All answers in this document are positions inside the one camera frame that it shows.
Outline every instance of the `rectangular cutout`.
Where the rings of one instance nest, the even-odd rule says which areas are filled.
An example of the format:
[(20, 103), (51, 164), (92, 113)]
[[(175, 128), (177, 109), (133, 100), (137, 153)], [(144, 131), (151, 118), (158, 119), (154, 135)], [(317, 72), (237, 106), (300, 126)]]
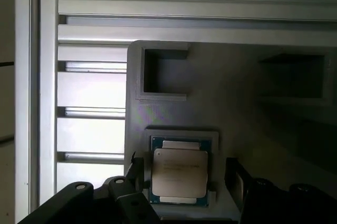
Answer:
[(145, 93), (187, 94), (193, 81), (186, 50), (146, 49)]

